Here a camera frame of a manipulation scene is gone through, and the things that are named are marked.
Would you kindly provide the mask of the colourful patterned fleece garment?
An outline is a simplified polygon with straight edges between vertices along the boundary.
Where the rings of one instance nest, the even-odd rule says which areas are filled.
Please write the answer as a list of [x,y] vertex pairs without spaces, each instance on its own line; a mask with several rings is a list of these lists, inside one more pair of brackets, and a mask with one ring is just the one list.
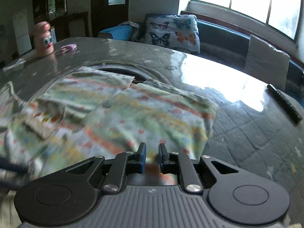
[[156,80],[81,67],[54,81],[30,101],[12,82],[1,88],[1,156],[33,167],[30,179],[87,158],[108,159],[147,146],[157,163],[158,146],[198,159],[211,137],[217,105]]

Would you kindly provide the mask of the black remote control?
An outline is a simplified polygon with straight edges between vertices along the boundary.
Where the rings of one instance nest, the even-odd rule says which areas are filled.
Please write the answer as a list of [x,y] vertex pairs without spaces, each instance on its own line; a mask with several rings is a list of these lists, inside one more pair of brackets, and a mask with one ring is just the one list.
[[289,116],[294,125],[299,125],[302,121],[302,116],[296,110],[296,108],[291,104],[291,102],[283,95],[283,93],[276,89],[273,85],[267,84],[268,93],[276,100],[278,105],[285,111]]

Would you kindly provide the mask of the white tissue on table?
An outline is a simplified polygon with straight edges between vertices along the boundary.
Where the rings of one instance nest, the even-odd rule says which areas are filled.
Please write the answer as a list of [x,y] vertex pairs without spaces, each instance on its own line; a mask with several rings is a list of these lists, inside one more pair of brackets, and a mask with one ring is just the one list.
[[26,60],[24,58],[19,58],[16,63],[14,63],[11,66],[4,67],[3,72],[8,73],[8,72],[14,72],[16,70],[21,70],[25,64]]

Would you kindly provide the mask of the pink cartoon bottle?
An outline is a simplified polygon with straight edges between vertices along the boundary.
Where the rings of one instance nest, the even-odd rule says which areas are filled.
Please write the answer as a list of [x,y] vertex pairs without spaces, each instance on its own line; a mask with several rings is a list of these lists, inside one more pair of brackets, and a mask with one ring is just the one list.
[[51,36],[51,26],[43,21],[35,24],[31,32],[37,56],[43,58],[54,52],[53,38]]

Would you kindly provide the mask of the grey cushion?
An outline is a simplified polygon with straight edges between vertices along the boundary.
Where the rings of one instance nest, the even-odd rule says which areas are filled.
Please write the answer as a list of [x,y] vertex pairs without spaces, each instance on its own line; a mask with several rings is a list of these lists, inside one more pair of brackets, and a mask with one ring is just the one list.
[[290,56],[258,38],[250,36],[244,72],[265,83],[285,90]]

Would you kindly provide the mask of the round induction cooktop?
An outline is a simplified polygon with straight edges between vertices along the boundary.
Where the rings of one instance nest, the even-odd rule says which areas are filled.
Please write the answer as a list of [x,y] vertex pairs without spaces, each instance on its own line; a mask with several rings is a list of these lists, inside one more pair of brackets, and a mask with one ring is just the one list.
[[162,75],[162,73],[151,67],[145,67],[144,65],[129,62],[103,61],[101,63],[95,63],[91,65],[91,67],[106,72],[133,76],[135,80],[140,82],[151,79],[171,85],[169,79]]

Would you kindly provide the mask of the small pink object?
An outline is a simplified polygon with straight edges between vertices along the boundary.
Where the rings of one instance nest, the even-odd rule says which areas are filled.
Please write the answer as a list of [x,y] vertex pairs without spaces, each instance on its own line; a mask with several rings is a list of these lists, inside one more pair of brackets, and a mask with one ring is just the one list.
[[62,46],[60,48],[60,50],[62,52],[70,52],[70,51],[74,51],[76,49],[77,49],[77,45],[76,44],[68,44],[68,45]]

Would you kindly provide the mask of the blue sofa bench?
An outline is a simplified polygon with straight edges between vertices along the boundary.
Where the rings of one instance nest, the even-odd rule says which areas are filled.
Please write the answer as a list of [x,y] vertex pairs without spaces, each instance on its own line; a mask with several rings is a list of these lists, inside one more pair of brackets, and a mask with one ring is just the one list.
[[[162,14],[148,13],[143,22],[136,28],[133,22],[123,22],[121,25],[104,29],[98,33],[99,38],[144,42],[146,21],[149,18],[160,19]],[[200,57],[216,61],[226,66],[243,71],[248,53],[250,33],[224,27],[208,21],[197,21],[200,40]],[[291,57],[285,93],[295,98],[303,105],[303,68],[299,61]]]

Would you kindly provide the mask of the white refrigerator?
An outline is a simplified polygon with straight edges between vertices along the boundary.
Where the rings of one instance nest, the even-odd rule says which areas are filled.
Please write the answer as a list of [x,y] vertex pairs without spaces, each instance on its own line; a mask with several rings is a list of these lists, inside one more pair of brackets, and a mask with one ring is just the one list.
[[19,55],[31,51],[31,41],[28,29],[27,12],[25,9],[13,15],[14,33]]

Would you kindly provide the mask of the butterfly print pillow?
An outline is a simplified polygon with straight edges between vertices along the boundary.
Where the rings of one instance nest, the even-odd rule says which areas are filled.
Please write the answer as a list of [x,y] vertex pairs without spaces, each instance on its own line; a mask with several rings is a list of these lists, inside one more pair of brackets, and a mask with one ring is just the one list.
[[158,15],[146,21],[144,43],[200,53],[200,37],[195,15]]

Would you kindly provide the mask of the dark wooden cabinet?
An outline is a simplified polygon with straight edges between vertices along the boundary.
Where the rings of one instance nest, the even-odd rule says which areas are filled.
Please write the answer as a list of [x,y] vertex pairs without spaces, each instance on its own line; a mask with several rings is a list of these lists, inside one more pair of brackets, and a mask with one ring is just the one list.
[[73,37],[89,37],[89,13],[73,11],[68,0],[32,0],[34,23],[46,21],[55,31],[56,41]]

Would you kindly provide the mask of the dark door with glass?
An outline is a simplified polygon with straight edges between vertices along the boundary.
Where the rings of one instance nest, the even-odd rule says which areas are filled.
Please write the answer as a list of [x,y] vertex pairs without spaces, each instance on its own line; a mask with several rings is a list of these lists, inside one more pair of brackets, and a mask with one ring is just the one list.
[[92,36],[128,20],[129,0],[91,0]]

